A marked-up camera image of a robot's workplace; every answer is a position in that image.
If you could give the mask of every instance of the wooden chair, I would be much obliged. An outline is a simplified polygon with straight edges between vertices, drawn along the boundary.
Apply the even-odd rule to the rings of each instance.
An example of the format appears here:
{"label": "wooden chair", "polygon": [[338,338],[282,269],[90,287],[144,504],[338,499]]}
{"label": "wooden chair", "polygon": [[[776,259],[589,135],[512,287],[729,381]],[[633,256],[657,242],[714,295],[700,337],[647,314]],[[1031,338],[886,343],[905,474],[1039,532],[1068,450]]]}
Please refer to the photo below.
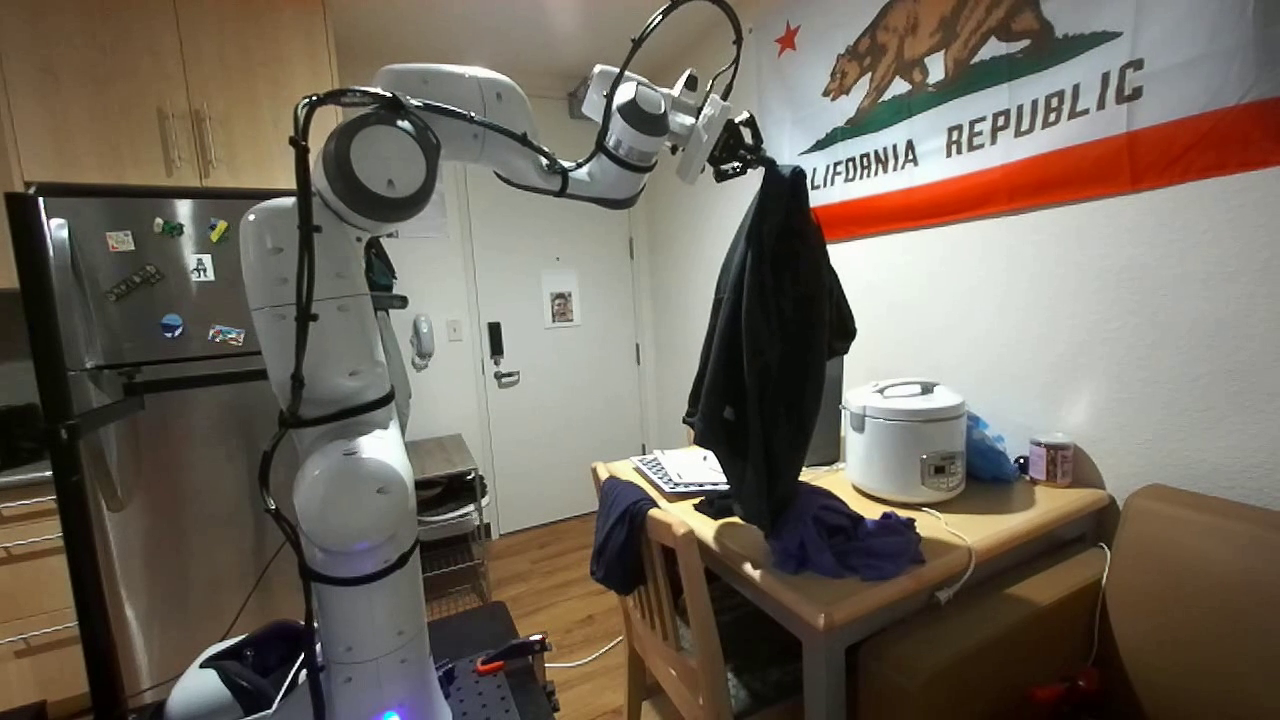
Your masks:
{"label": "wooden chair", "polygon": [[700,543],[662,506],[644,520],[644,582],[626,594],[628,720],[801,714],[790,704],[749,709],[729,672]]}

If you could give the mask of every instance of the ceiling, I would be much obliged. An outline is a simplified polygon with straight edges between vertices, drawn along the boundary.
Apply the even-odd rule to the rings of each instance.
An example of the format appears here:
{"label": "ceiling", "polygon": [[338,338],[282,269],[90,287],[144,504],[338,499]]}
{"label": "ceiling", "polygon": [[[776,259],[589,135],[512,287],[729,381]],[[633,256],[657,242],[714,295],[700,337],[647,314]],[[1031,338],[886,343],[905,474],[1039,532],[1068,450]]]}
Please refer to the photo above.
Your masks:
{"label": "ceiling", "polygon": [[[742,21],[771,0],[734,0]],[[345,83],[363,83],[382,64],[488,64],[527,95],[570,95],[592,64],[626,64],[633,36],[665,0],[328,0]],[[714,4],[680,4],[644,42],[636,66],[662,83],[672,60],[724,42],[734,30]]]}

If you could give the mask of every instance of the doorway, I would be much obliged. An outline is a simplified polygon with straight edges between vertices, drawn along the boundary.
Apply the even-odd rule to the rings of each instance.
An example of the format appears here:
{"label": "doorway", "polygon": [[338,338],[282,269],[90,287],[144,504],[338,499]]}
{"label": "doorway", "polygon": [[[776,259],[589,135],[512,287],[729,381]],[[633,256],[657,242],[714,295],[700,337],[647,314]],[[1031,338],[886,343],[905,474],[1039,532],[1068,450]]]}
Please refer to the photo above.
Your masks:
{"label": "doorway", "polygon": [[480,384],[502,532],[595,506],[592,459],[641,450],[628,212],[468,173]]}

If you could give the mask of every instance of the chair back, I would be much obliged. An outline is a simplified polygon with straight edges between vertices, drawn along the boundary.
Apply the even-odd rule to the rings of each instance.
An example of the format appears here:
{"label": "chair back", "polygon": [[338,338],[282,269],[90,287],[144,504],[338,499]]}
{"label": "chair back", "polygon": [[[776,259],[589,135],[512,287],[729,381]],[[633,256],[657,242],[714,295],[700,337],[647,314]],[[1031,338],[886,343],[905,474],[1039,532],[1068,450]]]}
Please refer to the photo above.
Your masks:
{"label": "chair back", "polygon": [[700,543],[662,506],[644,520],[644,582],[626,594],[626,627],[628,714],[641,714],[651,684],[685,720],[734,714]]}

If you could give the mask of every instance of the cabinet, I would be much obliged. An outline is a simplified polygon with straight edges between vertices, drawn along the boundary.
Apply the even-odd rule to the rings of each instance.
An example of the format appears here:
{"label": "cabinet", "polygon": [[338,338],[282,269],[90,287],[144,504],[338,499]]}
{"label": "cabinet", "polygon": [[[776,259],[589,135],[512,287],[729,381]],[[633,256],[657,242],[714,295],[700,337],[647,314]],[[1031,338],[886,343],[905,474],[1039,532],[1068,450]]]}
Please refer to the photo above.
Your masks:
{"label": "cabinet", "polygon": [[[0,196],[18,190],[18,189],[20,189],[20,178],[18,178],[14,143],[10,143],[10,90],[5,90],[5,71],[0,71]],[[18,287],[5,199],[0,199],[0,287]]]}
{"label": "cabinet", "polygon": [[338,83],[325,0],[5,0],[26,178],[294,189],[294,105]]}
{"label": "cabinet", "polygon": [[90,697],[57,499],[0,499],[0,711]]}

